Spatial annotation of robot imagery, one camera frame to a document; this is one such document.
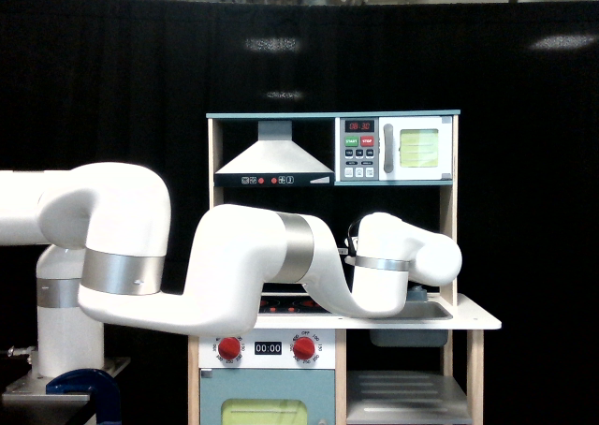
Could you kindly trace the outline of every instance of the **red button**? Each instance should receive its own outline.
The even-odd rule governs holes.
[[[374,146],[374,137],[373,136],[360,137],[360,144],[362,145],[362,147],[373,147]]]
[[[235,359],[241,353],[241,343],[237,338],[224,338],[218,343],[218,354],[222,359]]]

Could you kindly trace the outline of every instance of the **sink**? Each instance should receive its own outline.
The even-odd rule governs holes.
[[[435,301],[407,301],[402,311],[387,320],[447,320],[453,316]],[[442,347],[447,330],[371,330],[371,342],[379,347]]]
[[[436,301],[407,301],[398,315],[389,319],[451,319],[453,316]]]

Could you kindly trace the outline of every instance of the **green button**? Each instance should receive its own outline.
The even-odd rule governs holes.
[[[358,137],[345,137],[345,147],[358,147]]]

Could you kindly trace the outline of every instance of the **toy microwave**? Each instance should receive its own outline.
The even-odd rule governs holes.
[[[451,181],[453,111],[335,120],[335,182]]]

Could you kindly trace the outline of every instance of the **wooden frame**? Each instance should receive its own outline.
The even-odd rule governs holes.
[[[440,187],[440,229],[453,240],[458,238],[458,115],[453,117],[453,184]],[[210,208],[223,203],[223,188],[214,187],[214,172],[222,167],[223,136],[214,119],[208,120]],[[441,297],[449,304],[458,305],[457,280],[440,289]],[[199,361],[196,337],[188,345],[188,425],[199,425]],[[346,425],[346,330],[335,333],[335,421]],[[483,424],[484,394],[484,331],[467,330],[467,399],[473,425]],[[444,376],[453,376],[453,330],[441,352],[441,370]]]

